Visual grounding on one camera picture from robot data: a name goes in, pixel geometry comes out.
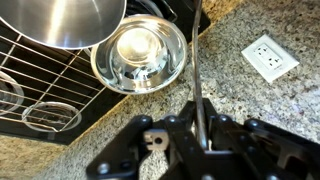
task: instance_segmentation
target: wire rack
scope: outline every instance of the wire rack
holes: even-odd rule
[[[40,45],[0,22],[0,121],[64,131],[104,89],[83,50]]]

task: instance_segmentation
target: granite countertop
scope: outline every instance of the granite countertop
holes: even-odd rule
[[[213,23],[199,39],[203,96],[218,112],[240,123],[250,117],[260,118],[319,143],[320,2],[239,3],[204,2]],[[241,50],[263,34],[271,36],[300,62],[273,84],[268,84],[241,55]],[[133,116],[146,114],[157,120],[167,113],[177,114],[192,99],[190,57],[176,81],[152,94],[127,96],[69,147],[58,148],[59,157],[35,179],[85,179],[86,166]],[[141,178],[158,179],[166,168],[163,154],[155,152],[143,164]]]

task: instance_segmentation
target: electrical outlet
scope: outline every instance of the electrical outlet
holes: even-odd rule
[[[260,37],[241,53],[269,83],[299,64],[267,35]]]

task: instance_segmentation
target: outlet cover plate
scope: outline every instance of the outlet cover plate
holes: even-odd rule
[[[259,57],[257,54],[259,47],[269,48],[269,54],[263,54],[261,57]],[[294,57],[287,53],[279,44],[273,41],[266,34],[241,51],[241,53],[269,83],[272,83],[273,80],[282,76],[299,64]],[[268,65],[268,61],[270,59],[266,59],[267,56],[279,57],[281,61],[280,63],[276,64],[276,66],[271,67]]]

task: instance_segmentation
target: metal mixing bowl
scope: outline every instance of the metal mixing bowl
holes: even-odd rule
[[[183,70],[187,42],[171,22],[149,15],[124,18],[115,34],[96,45],[91,66],[108,88],[146,94],[170,84]]]
[[[38,43],[80,49],[113,34],[126,0],[1,0],[0,19]]]

